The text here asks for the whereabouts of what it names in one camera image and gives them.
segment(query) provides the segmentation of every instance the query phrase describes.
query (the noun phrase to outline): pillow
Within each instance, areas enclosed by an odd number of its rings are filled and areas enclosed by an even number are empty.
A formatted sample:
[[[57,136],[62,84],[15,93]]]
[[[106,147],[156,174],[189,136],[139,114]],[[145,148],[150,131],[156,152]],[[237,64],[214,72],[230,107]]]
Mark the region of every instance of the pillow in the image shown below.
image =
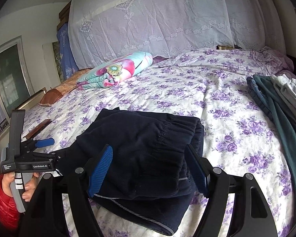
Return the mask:
[[[50,89],[41,99],[39,104],[41,106],[50,107],[56,101],[60,100],[66,94],[70,93],[72,90],[77,88],[76,81],[77,79],[89,72],[91,69],[82,69],[77,71],[72,77],[63,81],[60,85],[56,86],[53,89]]]

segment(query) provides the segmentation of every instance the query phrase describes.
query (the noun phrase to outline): folded black pants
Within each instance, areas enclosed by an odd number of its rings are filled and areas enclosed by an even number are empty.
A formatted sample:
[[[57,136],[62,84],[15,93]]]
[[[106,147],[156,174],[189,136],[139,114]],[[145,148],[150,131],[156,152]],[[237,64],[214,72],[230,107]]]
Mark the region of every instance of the folded black pants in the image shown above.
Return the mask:
[[[184,148],[191,144],[202,156],[203,138],[198,118],[103,109],[57,169],[72,172],[111,145],[113,161],[93,199],[129,221],[173,235],[196,189]]]

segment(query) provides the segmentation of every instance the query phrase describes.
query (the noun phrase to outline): red puffer jacket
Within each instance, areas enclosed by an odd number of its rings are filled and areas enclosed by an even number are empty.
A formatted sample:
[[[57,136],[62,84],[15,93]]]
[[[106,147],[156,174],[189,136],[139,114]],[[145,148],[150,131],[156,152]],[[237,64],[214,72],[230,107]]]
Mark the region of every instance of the red puffer jacket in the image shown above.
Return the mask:
[[[20,213],[14,199],[3,192],[2,179],[3,175],[0,175],[0,222],[7,230],[14,232],[18,228]]]

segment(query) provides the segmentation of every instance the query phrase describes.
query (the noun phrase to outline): floral comforter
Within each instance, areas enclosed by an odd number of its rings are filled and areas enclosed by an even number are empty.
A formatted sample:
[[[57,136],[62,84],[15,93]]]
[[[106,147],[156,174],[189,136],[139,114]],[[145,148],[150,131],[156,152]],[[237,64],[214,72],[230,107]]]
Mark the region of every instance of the floral comforter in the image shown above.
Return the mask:
[[[228,174],[254,174],[271,208],[278,235],[285,237],[293,214],[290,173],[276,128],[247,92],[246,76],[293,71],[289,59],[267,48],[263,52],[202,49],[157,63],[141,75],[108,89],[75,90],[52,107],[36,106],[25,115],[24,134],[44,119],[52,123],[37,138],[54,138],[43,152],[69,146],[102,108],[167,112],[195,116],[205,126],[204,156]],[[193,235],[207,199],[195,193],[175,237]],[[91,202],[104,236],[157,237]],[[69,199],[64,208],[71,236],[78,236]],[[226,236],[233,209],[230,195],[220,236]]]

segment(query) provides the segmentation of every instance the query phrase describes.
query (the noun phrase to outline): human hand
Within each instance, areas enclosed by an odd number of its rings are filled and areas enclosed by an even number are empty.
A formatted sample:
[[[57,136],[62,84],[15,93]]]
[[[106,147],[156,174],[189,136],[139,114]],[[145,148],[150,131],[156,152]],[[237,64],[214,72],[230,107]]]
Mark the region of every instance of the human hand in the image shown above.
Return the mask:
[[[9,197],[13,197],[10,189],[10,184],[14,181],[14,177],[15,177],[15,173],[10,172],[10,173],[4,174],[2,178],[2,190]]]
[[[37,177],[39,177],[39,174],[33,173],[32,179],[25,184],[25,192],[22,194],[22,199],[26,202],[29,202],[34,194],[37,186]]]

